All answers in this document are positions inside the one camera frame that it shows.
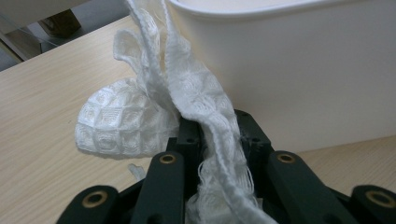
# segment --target floor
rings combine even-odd
[[[28,25],[32,33],[42,39],[39,42],[43,52],[56,48],[46,41],[60,46],[129,15],[124,0],[91,0],[72,8],[72,11],[81,24],[81,28],[66,39],[49,37],[38,23]],[[0,72],[16,64],[10,56],[0,49]]]

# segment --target crumpled fabric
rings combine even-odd
[[[134,157],[154,155],[158,153],[158,150],[165,150],[163,143],[166,141],[162,143],[158,140],[151,141],[147,138],[143,139],[142,136],[150,138],[149,133],[155,132],[156,134],[151,137],[162,139],[166,135],[171,136],[177,133],[180,114],[185,119],[201,124],[207,142],[205,160],[198,171],[201,178],[198,193],[192,196],[186,204],[188,221],[217,224],[275,223],[259,208],[254,197],[253,182],[241,148],[240,132],[233,105],[216,77],[193,57],[190,43],[174,26],[165,2],[163,0],[127,0],[127,6],[131,10],[134,22],[139,27],[139,32],[119,31],[114,40],[114,56],[131,65],[137,74],[137,79],[135,81],[134,79],[124,80],[128,83],[127,88],[113,88],[115,91],[111,92],[111,99],[118,101],[120,95],[128,95],[128,99],[139,95],[140,99],[144,99],[144,106],[138,106],[137,109],[143,111],[143,116],[131,115],[127,120],[138,120],[138,125],[134,130],[139,132],[141,129],[141,132],[146,132],[140,133],[140,138],[136,136],[135,142],[133,140],[127,142],[122,141],[119,133],[128,132],[128,130],[108,124],[105,125],[104,130],[104,126],[97,125],[102,123],[104,117],[98,115],[100,112],[96,110],[87,113],[86,106],[94,105],[92,102],[94,101],[95,106],[101,110],[113,111],[108,112],[109,115],[122,117],[123,112],[116,111],[117,109],[111,107],[113,104],[95,101],[94,99],[98,97],[93,97],[83,106],[78,115],[76,127],[78,148],[102,156],[110,154],[133,155]],[[121,104],[122,108],[136,106],[134,100],[130,103],[130,105]],[[146,120],[151,116],[145,116],[147,111],[154,111],[154,109],[158,113],[153,112],[154,117],[160,118],[155,119],[158,122],[156,125]],[[125,126],[123,122],[120,119],[121,127]],[[85,129],[90,130],[90,134],[87,134]],[[114,142],[103,138],[102,144],[98,144],[95,141],[100,142],[101,139],[95,136],[99,133],[119,135],[114,138]],[[153,144],[151,147],[141,149],[142,154],[138,154],[139,150],[136,146],[144,145],[145,141],[155,143],[157,147]]]

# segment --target white lace fabric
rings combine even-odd
[[[189,222],[275,223],[256,203],[236,115],[216,77],[194,59],[163,0],[128,0],[127,5],[140,33],[119,31],[114,55],[132,66],[137,80],[123,80],[120,87],[116,82],[83,106],[78,148],[102,156],[152,156],[165,150],[165,138],[177,134],[180,113],[201,124],[207,142],[201,184],[187,202]],[[99,102],[104,92],[111,98],[106,102],[115,103]]]

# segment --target wooden tabletop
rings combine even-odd
[[[132,77],[112,56],[113,36],[135,28],[116,21],[0,73],[0,223],[54,223],[79,192],[94,185],[119,191],[135,179],[127,165],[77,151],[74,129],[87,99]],[[349,194],[375,184],[396,191],[396,136],[299,153],[328,186]]]

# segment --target white plastic container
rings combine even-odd
[[[168,1],[195,55],[275,149],[396,134],[395,0],[306,0],[240,12]]]

